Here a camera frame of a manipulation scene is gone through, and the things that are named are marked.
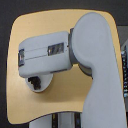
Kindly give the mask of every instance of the yellow table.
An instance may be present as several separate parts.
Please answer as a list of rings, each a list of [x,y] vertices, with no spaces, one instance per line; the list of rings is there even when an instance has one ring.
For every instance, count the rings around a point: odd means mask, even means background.
[[[34,93],[18,74],[18,46],[28,37],[70,31],[78,19],[88,12],[92,11],[43,11],[23,15],[15,20],[11,31],[7,62],[7,114],[10,123],[25,123],[54,112],[82,111],[92,79],[85,76],[75,65],[68,72],[54,74],[51,84],[44,92]],[[115,22],[110,14],[98,13],[103,15],[110,25],[122,83],[122,61]]]

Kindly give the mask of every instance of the yellow surface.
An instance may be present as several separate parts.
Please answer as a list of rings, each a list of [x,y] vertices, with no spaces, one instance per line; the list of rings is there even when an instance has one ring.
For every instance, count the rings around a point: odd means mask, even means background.
[[[12,124],[29,122],[40,116],[60,111],[82,111],[92,79],[77,65],[70,71],[54,74],[49,87],[42,93],[32,92],[18,74],[18,46],[28,37],[57,31],[70,31],[89,10],[44,11],[20,16],[13,24],[7,62],[7,114]],[[122,63],[116,25],[110,14],[103,15],[111,28],[118,68],[122,79]]]

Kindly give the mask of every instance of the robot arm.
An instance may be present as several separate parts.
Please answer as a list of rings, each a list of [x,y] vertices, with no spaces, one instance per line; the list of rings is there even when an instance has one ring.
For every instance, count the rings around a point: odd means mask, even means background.
[[[70,38],[68,43],[68,33],[60,32],[22,42],[19,46],[20,76],[28,78],[68,70],[73,63],[91,69],[93,83],[84,102],[83,128],[127,128],[116,55],[107,21],[100,14],[88,13],[77,22]]]

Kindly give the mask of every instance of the black background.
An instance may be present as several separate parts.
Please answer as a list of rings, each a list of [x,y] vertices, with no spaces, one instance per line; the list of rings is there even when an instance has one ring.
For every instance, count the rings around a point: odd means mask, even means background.
[[[6,66],[14,20],[31,12],[53,9],[92,9],[109,12],[118,26],[128,26],[128,0],[0,0],[0,128],[28,128],[11,125],[6,113]]]

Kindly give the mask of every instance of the wooden table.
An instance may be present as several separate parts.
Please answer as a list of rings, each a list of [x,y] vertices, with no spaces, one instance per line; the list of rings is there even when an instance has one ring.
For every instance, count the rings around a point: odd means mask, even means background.
[[[27,14],[17,18],[12,26],[7,62],[7,114],[12,124],[60,111],[81,112],[91,87],[92,78],[84,75],[77,65],[70,71],[54,74],[49,87],[42,93],[32,92],[18,74],[18,46],[28,37],[57,31],[70,31],[78,19],[90,10],[55,10]],[[122,61],[115,21],[106,12],[97,12],[108,21],[122,79]]]

